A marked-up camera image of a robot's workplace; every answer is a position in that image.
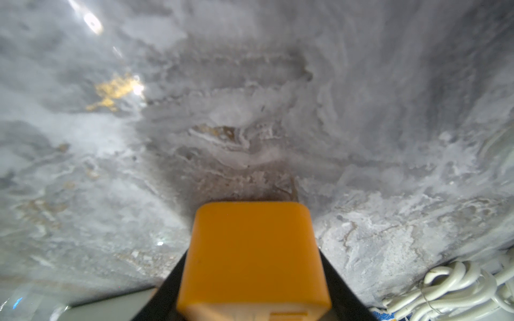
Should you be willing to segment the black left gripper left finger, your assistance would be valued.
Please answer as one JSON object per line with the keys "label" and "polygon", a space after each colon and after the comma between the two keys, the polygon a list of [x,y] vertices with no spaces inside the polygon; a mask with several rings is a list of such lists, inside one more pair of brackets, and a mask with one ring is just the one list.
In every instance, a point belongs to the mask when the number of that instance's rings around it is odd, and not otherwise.
{"label": "black left gripper left finger", "polygon": [[185,321],[177,310],[177,300],[182,283],[187,252],[183,254],[159,290],[132,318],[132,321]]}

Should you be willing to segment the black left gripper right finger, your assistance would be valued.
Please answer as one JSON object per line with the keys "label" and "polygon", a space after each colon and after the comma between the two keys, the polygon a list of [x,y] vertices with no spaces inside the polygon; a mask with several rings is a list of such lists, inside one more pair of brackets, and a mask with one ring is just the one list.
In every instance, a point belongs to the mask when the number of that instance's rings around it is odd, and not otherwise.
{"label": "black left gripper right finger", "polygon": [[331,309],[321,320],[377,321],[377,318],[352,292],[321,250],[319,250],[319,254],[331,300]]}

